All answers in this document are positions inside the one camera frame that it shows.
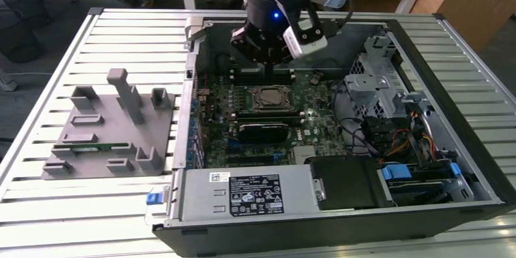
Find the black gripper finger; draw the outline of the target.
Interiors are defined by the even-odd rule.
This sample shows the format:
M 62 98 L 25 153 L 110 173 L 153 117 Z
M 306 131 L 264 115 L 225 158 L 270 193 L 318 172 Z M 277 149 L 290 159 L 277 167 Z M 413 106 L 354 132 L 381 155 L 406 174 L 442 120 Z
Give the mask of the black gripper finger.
M 268 76 L 272 77 L 274 66 L 289 63 L 293 59 L 282 37 L 277 36 L 273 38 L 268 49 L 268 56 L 270 57 L 268 61 Z
M 262 31 L 256 27 L 240 27 L 232 30 L 230 44 L 244 57 L 256 64 L 261 64 L 262 76 L 269 78 L 268 50 Z

